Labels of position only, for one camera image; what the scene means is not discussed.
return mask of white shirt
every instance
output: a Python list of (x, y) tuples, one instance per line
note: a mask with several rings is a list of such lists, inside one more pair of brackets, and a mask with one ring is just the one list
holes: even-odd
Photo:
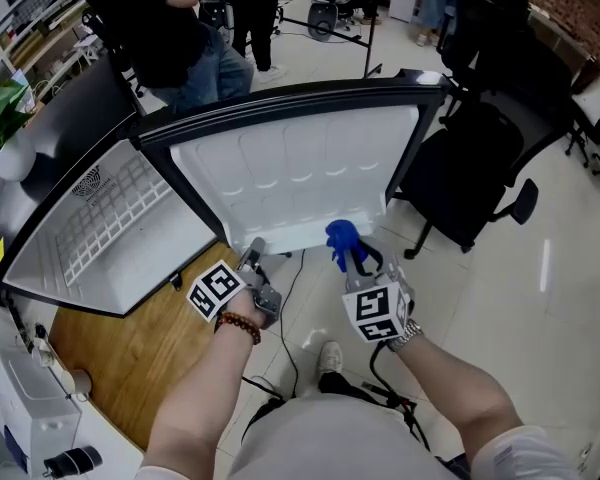
[[(229, 480), (457, 480), (381, 407), (340, 395), (297, 398), (249, 429)], [(519, 427), (484, 446), (473, 480), (578, 480), (539, 427)], [(136, 480), (186, 480), (142, 468)]]

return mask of person in black shirt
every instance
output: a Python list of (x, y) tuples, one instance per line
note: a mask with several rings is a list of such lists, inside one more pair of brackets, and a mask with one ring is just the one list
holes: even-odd
[(138, 82), (174, 111), (242, 96), (253, 68), (198, 21), (198, 0), (86, 0), (131, 59)]

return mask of blue jeans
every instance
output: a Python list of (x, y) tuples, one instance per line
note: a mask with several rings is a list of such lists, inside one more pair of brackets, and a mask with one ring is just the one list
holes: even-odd
[(418, 18), (420, 25), (434, 31), (440, 31), (444, 23), (444, 14), (455, 15), (456, 0), (422, 0)]
[(209, 40), (198, 62), (187, 70), (186, 83), (150, 89), (174, 113), (251, 92), (251, 64), (224, 42), (220, 32), (204, 26), (209, 30)]

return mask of shorts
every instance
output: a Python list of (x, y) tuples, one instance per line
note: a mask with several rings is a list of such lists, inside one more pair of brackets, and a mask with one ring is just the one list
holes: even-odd
[(445, 10), (449, 8), (449, 14), (455, 15), (456, 0), (422, 0), (420, 14), (418, 15), (420, 25), (432, 30), (440, 30), (444, 22)]

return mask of blue handle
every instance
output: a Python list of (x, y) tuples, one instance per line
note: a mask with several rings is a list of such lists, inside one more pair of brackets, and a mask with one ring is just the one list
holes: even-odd
[(360, 235), (358, 230), (353, 225), (353, 222), (348, 220), (334, 220), (325, 230), (329, 238), (327, 239), (327, 247), (333, 247), (333, 255), (331, 259), (337, 259), (338, 267), (342, 272), (347, 271), (347, 265), (344, 260), (344, 253), (347, 250), (356, 257), (360, 263), (367, 259), (369, 254), (360, 247)]

